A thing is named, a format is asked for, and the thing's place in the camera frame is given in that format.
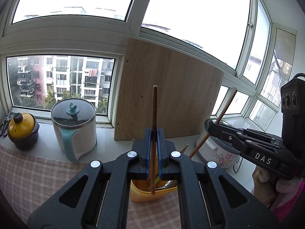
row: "white ceramic pot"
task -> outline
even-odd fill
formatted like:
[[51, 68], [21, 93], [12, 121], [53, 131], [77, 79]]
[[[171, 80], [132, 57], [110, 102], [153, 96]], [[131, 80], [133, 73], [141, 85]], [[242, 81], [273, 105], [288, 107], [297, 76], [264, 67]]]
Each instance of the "white ceramic pot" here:
[[[205, 121], [206, 130], [208, 128], [209, 120], [211, 119]], [[206, 135], [206, 130], [198, 136], [196, 145], [198, 145]], [[202, 145], [198, 152], [205, 162], [214, 161], [224, 169], [233, 166], [240, 158], [240, 151], [234, 149], [232, 144], [211, 136]]]
[[52, 108], [51, 118], [58, 144], [69, 161], [77, 162], [96, 145], [96, 111], [90, 102], [62, 100]]

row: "yellow container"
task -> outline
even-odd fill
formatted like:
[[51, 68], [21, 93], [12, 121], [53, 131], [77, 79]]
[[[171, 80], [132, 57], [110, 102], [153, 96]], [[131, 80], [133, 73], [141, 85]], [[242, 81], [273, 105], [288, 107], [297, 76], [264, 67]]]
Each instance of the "yellow container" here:
[[[177, 187], [164, 189], [164, 190], [158, 190], [156, 191], [155, 195], [152, 195], [151, 192], [145, 192], [142, 190], [139, 190], [134, 182], [137, 185], [138, 180], [132, 180], [130, 184], [130, 198], [133, 202], [147, 202], [147, 201], [153, 201], [160, 199], [161, 197], [169, 194], [170, 192], [176, 191]], [[163, 186], [167, 181], [161, 181], [160, 185]]]

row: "silver screw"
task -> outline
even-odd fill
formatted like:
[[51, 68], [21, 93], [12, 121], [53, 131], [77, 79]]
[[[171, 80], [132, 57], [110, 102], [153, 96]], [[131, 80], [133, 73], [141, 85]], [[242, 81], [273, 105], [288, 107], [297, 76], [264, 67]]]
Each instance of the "silver screw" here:
[[208, 165], [208, 167], [211, 168], [211, 169], [214, 169], [214, 168], [217, 167], [217, 163], [215, 163], [215, 162], [213, 162], [213, 161], [208, 162], [207, 165]]
[[180, 157], [181, 153], [179, 151], [172, 151], [171, 156], [172, 157]]
[[91, 165], [92, 168], [97, 168], [98, 166], [101, 165], [101, 163], [97, 160], [94, 160], [94, 161], [91, 162], [90, 165]]
[[127, 156], [129, 156], [129, 157], [135, 157], [136, 155], [137, 155], [137, 153], [135, 151], [129, 151], [127, 153]]

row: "yellow lid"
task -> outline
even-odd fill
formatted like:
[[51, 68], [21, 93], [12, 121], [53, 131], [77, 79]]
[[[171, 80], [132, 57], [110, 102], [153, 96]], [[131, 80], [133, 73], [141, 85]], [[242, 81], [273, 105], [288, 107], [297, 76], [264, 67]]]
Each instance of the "yellow lid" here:
[[14, 140], [24, 139], [33, 131], [34, 118], [28, 113], [16, 113], [8, 126], [8, 134]]

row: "flower pattern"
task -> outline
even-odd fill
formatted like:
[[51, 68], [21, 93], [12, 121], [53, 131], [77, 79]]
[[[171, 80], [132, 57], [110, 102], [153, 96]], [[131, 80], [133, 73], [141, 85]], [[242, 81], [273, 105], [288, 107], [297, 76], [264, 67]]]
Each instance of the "flower pattern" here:
[[224, 155], [223, 153], [215, 154], [214, 157], [218, 160], [218, 163], [220, 166], [223, 166], [224, 164], [229, 164], [231, 162], [230, 158], [232, 157], [232, 154], [227, 153], [227, 155]]

